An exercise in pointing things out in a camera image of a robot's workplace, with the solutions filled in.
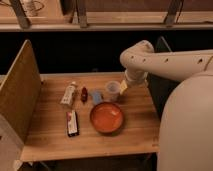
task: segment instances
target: cup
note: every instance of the cup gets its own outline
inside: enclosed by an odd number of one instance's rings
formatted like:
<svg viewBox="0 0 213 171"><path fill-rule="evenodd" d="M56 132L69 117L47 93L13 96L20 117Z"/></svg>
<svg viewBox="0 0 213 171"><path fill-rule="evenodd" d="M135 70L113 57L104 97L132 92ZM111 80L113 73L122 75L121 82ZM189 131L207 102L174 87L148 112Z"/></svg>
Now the cup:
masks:
<svg viewBox="0 0 213 171"><path fill-rule="evenodd" d="M109 81L105 85L106 92L108 93L109 101L116 102L120 95L120 83L118 81Z"/></svg>

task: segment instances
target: bowl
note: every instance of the bowl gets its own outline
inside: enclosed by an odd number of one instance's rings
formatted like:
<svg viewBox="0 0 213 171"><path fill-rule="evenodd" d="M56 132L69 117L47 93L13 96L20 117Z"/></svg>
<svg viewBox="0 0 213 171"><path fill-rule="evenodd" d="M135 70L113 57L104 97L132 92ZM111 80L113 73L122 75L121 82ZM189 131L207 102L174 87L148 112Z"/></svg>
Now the bowl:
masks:
<svg viewBox="0 0 213 171"><path fill-rule="evenodd" d="M100 133L113 133L118 130L124 120L123 113L116 104L102 102L95 105L90 112L90 121Z"/></svg>

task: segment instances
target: cork board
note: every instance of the cork board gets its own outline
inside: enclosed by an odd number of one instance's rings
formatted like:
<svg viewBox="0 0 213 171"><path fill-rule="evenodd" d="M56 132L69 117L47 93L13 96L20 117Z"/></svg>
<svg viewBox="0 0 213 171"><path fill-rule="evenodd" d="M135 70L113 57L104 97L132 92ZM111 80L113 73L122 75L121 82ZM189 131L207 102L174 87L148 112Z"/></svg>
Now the cork board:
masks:
<svg viewBox="0 0 213 171"><path fill-rule="evenodd" d="M26 40L0 87L0 126L20 148L27 136L40 87L33 49Z"/></svg>

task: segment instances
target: bottle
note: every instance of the bottle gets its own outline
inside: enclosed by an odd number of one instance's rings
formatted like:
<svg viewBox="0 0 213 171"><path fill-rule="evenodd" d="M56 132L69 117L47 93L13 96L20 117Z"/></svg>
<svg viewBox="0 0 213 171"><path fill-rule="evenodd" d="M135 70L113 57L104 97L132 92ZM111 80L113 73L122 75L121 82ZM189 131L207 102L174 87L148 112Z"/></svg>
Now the bottle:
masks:
<svg viewBox="0 0 213 171"><path fill-rule="evenodd" d="M38 15L33 0L23 0L23 3L24 3L24 7L26 10L27 16L34 17L34 16Z"/></svg>

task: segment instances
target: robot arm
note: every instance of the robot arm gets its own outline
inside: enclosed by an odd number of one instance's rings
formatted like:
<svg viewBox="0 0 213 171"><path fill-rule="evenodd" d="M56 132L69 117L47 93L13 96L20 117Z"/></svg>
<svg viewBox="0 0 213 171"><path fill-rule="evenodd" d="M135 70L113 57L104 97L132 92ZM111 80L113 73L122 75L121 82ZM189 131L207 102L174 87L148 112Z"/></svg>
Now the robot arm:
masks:
<svg viewBox="0 0 213 171"><path fill-rule="evenodd" d="M213 50L154 53L152 44L143 40L121 53L127 85L140 84L147 72L174 81L213 69Z"/></svg>
<svg viewBox="0 0 213 171"><path fill-rule="evenodd" d="M171 93L161 119L158 171L213 170L213 50L154 53L148 41L120 57L126 83L143 82L146 72L183 81Z"/></svg>

